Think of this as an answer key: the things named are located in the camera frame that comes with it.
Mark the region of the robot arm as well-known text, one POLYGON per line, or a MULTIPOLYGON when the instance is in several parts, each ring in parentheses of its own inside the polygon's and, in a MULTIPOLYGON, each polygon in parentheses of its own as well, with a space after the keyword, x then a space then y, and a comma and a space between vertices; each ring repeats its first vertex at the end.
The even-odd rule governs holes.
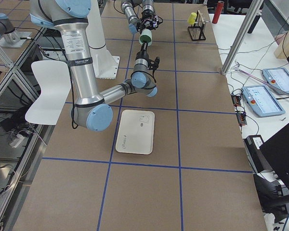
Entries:
POLYGON ((156 14, 153 0, 122 0, 121 10, 125 14, 129 31, 132 34, 142 33, 143 30, 156 30, 163 20, 156 14), (141 17, 135 11, 136 6, 142 7, 141 17))
POLYGON ((133 93, 153 97, 157 93, 154 72, 159 58, 151 60, 147 53, 153 29, 161 23, 151 0, 123 0, 122 13, 131 33, 139 33, 141 50, 137 53, 131 78, 104 91, 96 79, 118 66, 106 48, 100 11, 95 0, 33 0, 31 21, 61 33, 64 57, 72 90, 72 127, 92 131, 105 130, 113 119, 110 103, 133 93))

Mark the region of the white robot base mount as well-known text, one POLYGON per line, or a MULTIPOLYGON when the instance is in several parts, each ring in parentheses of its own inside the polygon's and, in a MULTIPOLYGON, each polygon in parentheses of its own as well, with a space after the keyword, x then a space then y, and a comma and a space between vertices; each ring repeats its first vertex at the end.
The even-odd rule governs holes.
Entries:
POLYGON ((113 56, 106 47, 102 20, 97 0, 91 0, 87 39, 93 59, 95 76, 103 79, 115 79, 120 61, 119 56, 113 56))

